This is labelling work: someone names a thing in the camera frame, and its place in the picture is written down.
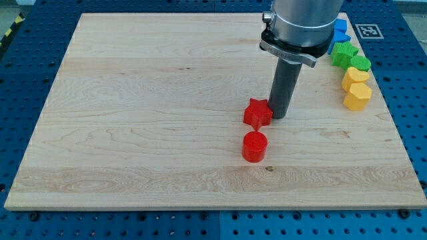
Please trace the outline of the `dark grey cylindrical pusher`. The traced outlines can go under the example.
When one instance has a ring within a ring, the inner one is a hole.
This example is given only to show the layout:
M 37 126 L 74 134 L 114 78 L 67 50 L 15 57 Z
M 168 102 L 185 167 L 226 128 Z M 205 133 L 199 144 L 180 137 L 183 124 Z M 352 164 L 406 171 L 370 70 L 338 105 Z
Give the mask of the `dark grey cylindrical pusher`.
M 290 63 L 278 59 L 268 99 L 268 106 L 273 112 L 273 119 L 282 119 L 286 116 L 301 67 L 301 63 Z

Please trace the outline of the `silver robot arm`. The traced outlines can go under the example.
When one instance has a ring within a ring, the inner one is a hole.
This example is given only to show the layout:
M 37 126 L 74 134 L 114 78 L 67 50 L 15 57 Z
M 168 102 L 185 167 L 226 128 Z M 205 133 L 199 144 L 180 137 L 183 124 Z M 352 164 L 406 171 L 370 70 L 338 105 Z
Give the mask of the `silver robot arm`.
M 342 0 L 274 0 L 263 12 L 260 49 L 278 58 L 268 107 L 286 116 L 302 65 L 314 67 L 334 36 Z

